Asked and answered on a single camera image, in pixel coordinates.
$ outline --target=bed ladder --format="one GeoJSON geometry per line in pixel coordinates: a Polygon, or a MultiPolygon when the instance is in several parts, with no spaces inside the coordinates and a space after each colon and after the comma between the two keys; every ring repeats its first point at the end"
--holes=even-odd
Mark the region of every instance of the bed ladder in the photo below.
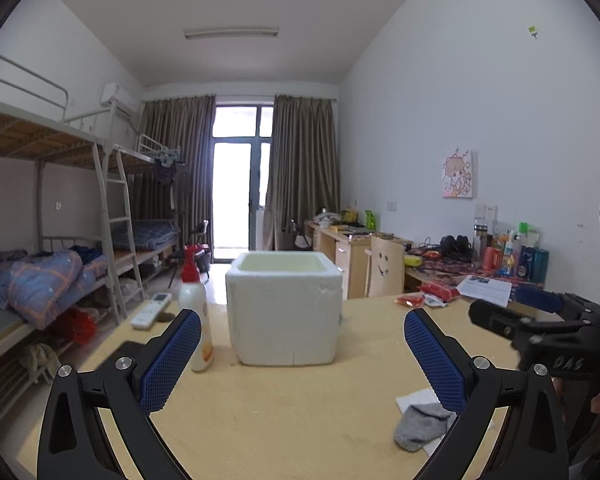
{"type": "Polygon", "coordinates": [[[134,241],[133,224],[131,221],[131,202],[129,199],[129,186],[126,181],[125,167],[122,163],[122,154],[118,150],[104,149],[104,155],[102,160],[100,159],[100,152],[98,151],[98,145],[93,144],[93,161],[95,164],[96,175],[98,177],[98,186],[100,188],[100,204],[102,206],[102,251],[107,257],[107,288],[109,290],[109,303],[113,311],[116,323],[119,324],[121,319],[126,318],[126,302],[131,298],[141,295],[142,299],[146,299],[144,294],[144,286],[142,286],[142,278],[140,277],[140,269],[138,267],[138,254],[136,253],[136,243],[134,241]],[[118,167],[118,175],[113,178],[109,177],[109,159],[111,153],[115,151],[116,165],[118,167]],[[109,217],[109,205],[107,202],[107,188],[109,184],[117,184],[122,186],[125,215],[119,218],[109,217]],[[115,253],[113,250],[113,240],[111,237],[111,229],[116,224],[126,222],[126,234],[128,236],[130,257],[133,264],[134,275],[136,277],[136,288],[133,293],[126,297],[122,294],[122,288],[120,287],[120,279],[118,277],[118,270],[115,266],[115,253]]]}

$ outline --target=balcony door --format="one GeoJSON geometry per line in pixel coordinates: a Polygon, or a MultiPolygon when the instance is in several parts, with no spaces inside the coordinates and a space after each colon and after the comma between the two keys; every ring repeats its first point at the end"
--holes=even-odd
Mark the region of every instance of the balcony door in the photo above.
{"type": "Polygon", "coordinates": [[[218,106],[214,123],[214,257],[262,248],[273,107],[218,106]]]}

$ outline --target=metal bed frame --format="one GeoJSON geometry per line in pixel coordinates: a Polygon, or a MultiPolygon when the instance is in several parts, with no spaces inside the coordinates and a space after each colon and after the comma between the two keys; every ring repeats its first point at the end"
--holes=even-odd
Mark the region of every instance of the metal bed frame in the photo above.
{"type": "MultiPolygon", "coordinates": [[[[39,251],[45,248],[53,250],[54,244],[57,243],[64,247],[68,242],[73,242],[73,244],[77,244],[78,241],[85,241],[88,244],[100,242],[103,253],[107,258],[107,273],[96,282],[94,290],[101,286],[107,287],[110,304],[109,311],[113,315],[116,324],[119,324],[126,317],[126,302],[138,294],[143,299],[145,297],[145,283],[142,282],[138,265],[170,247],[170,244],[168,244],[155,251],[141,251],[140,253],[136,251],[127,175],[151,171],[155,164],[156,156],[179,155],[179,149],[169,150],[166,146],[146,136],[141,136],[138,128],[133,124],[136,119],[133,112],[116,101],[113,101],[109,107],[103,107],[74,117],[67,117],[67,108],[70,99],[68,91],[65,88],[37,74],[33,70],[8,59],[2,54],[0,54],[0,61],[23,71],[35,80],[48,85],[50,91],[58,92],[58,95],[62,95],[61,99],[55,100],[0,77],[1,84],[53,105],[61,113],[60,120],[54,121],[0,102],[0,157],[32,160],[36,165],[36,215],[34,222],[37,233],[37,248],[39,251]],[[111,133],[115,117],[122,117],[128,123],[128,126],[133,129],[136,136],[138,136],[137,151],[112,142],[111,133]],[[96,136],[93,133],[99,119],[106,121],[107,138],[96,136]],[[44,169],[47,163],[95,170],[101,205],[100,221],[102,235],[100,237],[43,235],[42,190],[44,169]],[[120,218],[111,218],[109,215],[109,206],[107,204],[107,189],[109,184],[122,186],[123,188],[125,215],[120,218]],[[120,223],[126,223],[130,251],[121,252],[114,251],[113,249],[111,227],[114,224],[120,223]],[[138,288],[132,294],[124,296],[120,287],[119,276],[130,270],[134,271],[138,288]]],[[[13,351],[11,349],[25,339],[29,342],[32,337],[35,337],[35,334],[32,334],[32,332],[35,332],[34,327],[23,321],[17,327],[11,326],[6,334],[0,335],[0,369],[6,369],[6,367],[11,367],[12,370],[17,369],[17,366],[10,364],[13,361],[13,355],[11,355],[13,351]]],[[[68,345],[63,343],[60,345],[58,351],[61,353],[67,347],[68,345]]],[[[12,375],[10,375],[9,380],[13,383],[14,378],[12,375]]],[[[4,400],[1,401],[0,420],[8,409],[13,406],[17,398],[33,382],[32,378],[19,377],[17,386],[16,383],[10,386],[10,391],[14,395],[5,396],[4,400]]]]}

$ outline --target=air conditioner remote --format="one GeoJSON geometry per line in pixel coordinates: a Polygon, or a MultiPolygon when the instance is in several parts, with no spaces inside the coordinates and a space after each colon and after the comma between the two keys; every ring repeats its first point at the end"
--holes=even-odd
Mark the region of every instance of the air conditioner remote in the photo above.
{"type": "Polygon", "coordinates": [[[155,318],[171,303],[173,296],[166,292],[154,294],[140,312],[131,319],[131,326],[136,330],[149,330],[155,323],[155,318]]]}

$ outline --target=fluorescent light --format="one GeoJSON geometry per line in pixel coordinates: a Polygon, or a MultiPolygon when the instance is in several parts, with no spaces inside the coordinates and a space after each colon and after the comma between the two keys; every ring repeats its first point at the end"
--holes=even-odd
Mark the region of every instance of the fluorescent light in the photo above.
{"type": "Polygon", "coordinates": [[[277,38],[279,27],[217,27],[185,30],[188,40],[201,38],[277,38]]]}

